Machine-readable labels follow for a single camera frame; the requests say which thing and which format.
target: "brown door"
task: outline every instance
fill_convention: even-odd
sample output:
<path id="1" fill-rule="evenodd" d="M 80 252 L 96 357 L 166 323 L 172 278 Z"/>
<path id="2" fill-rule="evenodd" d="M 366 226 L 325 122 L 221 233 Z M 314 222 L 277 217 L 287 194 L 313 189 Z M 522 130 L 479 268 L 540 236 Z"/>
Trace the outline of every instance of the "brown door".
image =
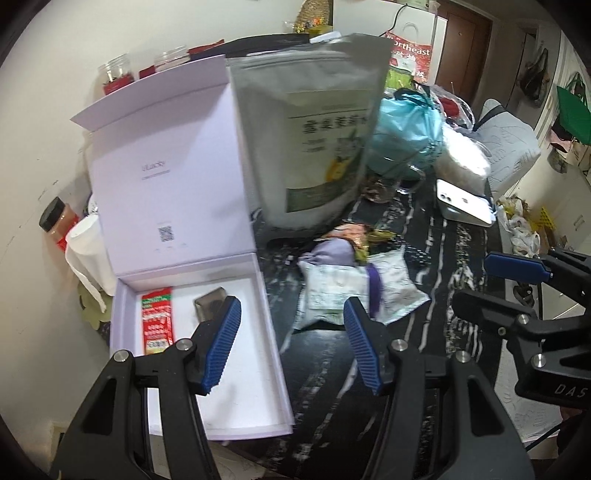
<path id="1" fill-rule="evenodd" d="M 439 16 L 447 18 L 447 32 L 436 83 L 472 103 L 486 60 L 492 21 L 449 0 L 439 2 Z"/>

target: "white box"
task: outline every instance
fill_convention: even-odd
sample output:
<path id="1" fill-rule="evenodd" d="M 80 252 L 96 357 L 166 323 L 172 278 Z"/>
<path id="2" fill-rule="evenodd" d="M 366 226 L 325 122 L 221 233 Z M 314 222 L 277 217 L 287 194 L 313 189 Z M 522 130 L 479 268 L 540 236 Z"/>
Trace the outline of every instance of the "white box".
<path id="1" fill-rule="evenodd" d="M 255 253 L 224 57 L 159 72 L 72 118 L 92 134 L 90 178 L 115 275 L 111 353 L 144 354 L 141 295 L 173 288 L 175 340 L 216 287 L 242 303 L 220 384 L 198 397 L 207 438 L 291 433 L 293 414 Z M 166 241 L 167 233 L 173 233 Z M 150 433 L 162 435 L 158 393 Z"/>

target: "smartphone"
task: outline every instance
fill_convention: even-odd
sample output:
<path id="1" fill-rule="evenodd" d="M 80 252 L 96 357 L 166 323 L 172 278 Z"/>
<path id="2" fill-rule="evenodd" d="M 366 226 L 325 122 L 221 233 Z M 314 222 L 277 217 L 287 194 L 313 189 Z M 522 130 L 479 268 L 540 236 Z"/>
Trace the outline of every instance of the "smartphone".
<path id="1" fill-rule="evenodd" d="M 484 227 L 490 227 L 495 222 L 491 206 L 485 198 L 472 195 L 446 181 L 437 181 L 437 200 L 443 216 L 448 220 Z M 450 218 L 446 215 L 446 209 L 456 212 L 456 215 Z"/>

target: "green bag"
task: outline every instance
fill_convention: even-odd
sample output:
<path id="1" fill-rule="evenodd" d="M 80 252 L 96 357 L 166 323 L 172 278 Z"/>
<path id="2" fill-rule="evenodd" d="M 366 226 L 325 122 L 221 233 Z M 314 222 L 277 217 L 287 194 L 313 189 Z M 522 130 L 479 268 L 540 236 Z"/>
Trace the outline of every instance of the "green bag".
<path id="1" fill-rule="evenodd" d="M 591 112 L 587 107 L 587 95 L 576 96 L 572 89 L 584 88 L 583 79 L 578 73 L 566 88 L 557 87 L 560 104 L 560 125 L 580 143 L 591 145 Z"/>

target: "snack package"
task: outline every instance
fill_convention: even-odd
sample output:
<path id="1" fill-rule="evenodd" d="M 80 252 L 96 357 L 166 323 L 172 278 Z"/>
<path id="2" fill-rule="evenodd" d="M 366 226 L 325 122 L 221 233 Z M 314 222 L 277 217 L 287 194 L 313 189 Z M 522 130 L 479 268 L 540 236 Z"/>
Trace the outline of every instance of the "snack package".
<path id="1" fill-rule="evenodd" d="M 324 234 L 320 239 L 344 238 L 349 241 L 355 249 L 355 260 L 365 264 L 369 255 L 369 245 L 366 237 L 367 227 L 360 223 L 343 223 L 330 232 Z"/>
<path id="2" fill-rule="evenodd" d="M 337 218 L 358 194 L 392 42 L 352 34 L 229 59 L 265 224 L 296 236 Z"/>
<path id="3" fill-rule="evenodd" d="M 144 353 L 160 353 L 173 344 L 172 288 L 142 295 Z"/>

